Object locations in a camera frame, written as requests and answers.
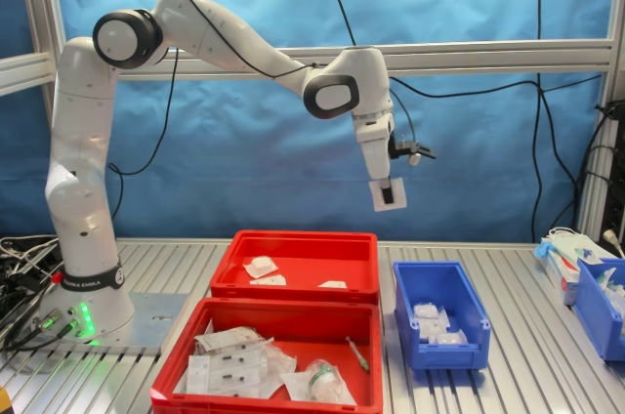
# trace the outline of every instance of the red crate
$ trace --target red crate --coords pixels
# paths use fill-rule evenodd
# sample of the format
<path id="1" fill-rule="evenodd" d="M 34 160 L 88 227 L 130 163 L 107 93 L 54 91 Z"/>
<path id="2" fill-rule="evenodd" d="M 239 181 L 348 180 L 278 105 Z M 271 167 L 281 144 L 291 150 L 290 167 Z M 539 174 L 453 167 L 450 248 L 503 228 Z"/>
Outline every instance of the red crate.
<path id="1" fill-rule="evenodd" d="M 269 256 L 285 286 L 252 285 L 243 265 Z M 347 289 L 318 287 L 345 281 Z M 378 303 L 377 238 L 371 233 L 242 230 L 213 278 L 214 297 L 312 302 Z"/>
<path id="2" fill-rule="evenodd" d="M 323 414 L 382 413 L 382 355 L 378 308 L 365 304 L 204 299 L 197 304 L 176 346 L 149 392 L 155 414 Z M 284 353 L 297 357 L 297 371 L 316 358 L 339 368 L 357 406 L 291 401 L 283 386 L 271 399 L 173 394 L 193 354 L 193 338 L 210 320 L 215 331 L 250 326 Z M 360 367 L 345 338 L 350 336 L 369 362 Z"/>

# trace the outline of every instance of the white box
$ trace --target white box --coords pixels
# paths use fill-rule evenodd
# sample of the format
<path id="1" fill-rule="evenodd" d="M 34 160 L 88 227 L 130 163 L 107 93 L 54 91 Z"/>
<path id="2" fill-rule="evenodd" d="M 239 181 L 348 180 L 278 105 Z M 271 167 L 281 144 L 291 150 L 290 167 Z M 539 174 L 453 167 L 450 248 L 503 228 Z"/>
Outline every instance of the white box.
<path id="1" fill-rule="evenodd" d="M 579 269 L 561 256 L 556 250 L 549 250 L 543 263 L 549 280 L 556 287 L 556 291 L 565 305 L 573 305 L 577 297 L 577 283 L 579 282 Z"/>

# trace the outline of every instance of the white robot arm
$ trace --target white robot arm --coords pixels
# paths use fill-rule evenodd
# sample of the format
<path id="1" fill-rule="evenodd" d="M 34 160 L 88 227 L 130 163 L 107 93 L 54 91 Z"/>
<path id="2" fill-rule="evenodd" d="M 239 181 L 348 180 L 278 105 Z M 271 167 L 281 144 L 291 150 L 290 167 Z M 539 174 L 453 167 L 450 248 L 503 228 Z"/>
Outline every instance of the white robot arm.
<path id="1" fill-rule="evenodd" d="M 59 310 L 77 320 L 67 339 L 85 341 L 130 320 L 104 187 L 104 170 L 121 70 L 162 60 L 169 47 L 231 70 L 253 69 L 300 95 L 318 118 L 352 112 L 374 208 L 405 207 L 390 159 L 418 156 L 397 149 L 389 78 L 381 52 L 350 48 L 324 68 L 304 66 L 270 46 L 247 23 L 210 0 L 159 0 L 146 10 L 102 17 L 92 38 L 67 42 L 57 75 L 46 197 L 63 255 L 63 278 L 42 300 L 41 314 Z"/>

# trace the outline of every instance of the blue crate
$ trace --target blue crate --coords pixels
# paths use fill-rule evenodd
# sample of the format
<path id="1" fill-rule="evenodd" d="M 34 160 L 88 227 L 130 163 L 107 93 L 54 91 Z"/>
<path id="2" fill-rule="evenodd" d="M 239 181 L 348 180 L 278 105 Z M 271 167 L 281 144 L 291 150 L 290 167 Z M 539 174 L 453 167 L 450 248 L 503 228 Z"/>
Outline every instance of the blue crate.
<path id="1" fill-rule="evenodd" d="M 401 346 L 414 370 L 485 368 L 488 364 L 490 322 L 458 262 L 393 263 L 397 280 L 395 318 Z M 462 329 L 468 344 L 421 344 L 413 307 L 419 303 L 444 306 L 450 332 Z"/>
<path id="2" fill-rule="evenodd" d="M 625 284 L 625 261 L 603 259 L 602 265 L 579 264 L 577 301 L 573 308 L 579 316 L 588 338 L 603 360 L 625 360 L 625 337 L 621 336 L 623 318 L 614 309 L 602 289 L 597 277 L 610 268 L 616 271 L 610 278 L 617 284 Z"/>

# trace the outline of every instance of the slotted metal table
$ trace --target slotted metal table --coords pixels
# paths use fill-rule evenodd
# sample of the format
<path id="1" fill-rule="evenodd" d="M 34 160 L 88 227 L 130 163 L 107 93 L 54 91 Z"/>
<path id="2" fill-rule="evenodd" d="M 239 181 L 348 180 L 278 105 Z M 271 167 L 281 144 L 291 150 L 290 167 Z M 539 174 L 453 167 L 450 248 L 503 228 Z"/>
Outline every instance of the slotted metal table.
<path id="1" fill-rule="evenodd" d="M 119 255 L 135 292 L 188 293 L 171 350 L 228 240 L 121 239 Z M 460 261 L 492 324 L 488 368 L 413 373 L 401 356 L 393 316 L 393 261 Z M 604 363 L 575 313 L 559 304 L 531 246 L 381 242 L 380 296 L 385 413 L 625 412 L 625 363 Z M 148 413 L 149 387 L 164 355 L 113 354 L 93 347 L 26 353 L 0 369 L 17 413 Z"/>

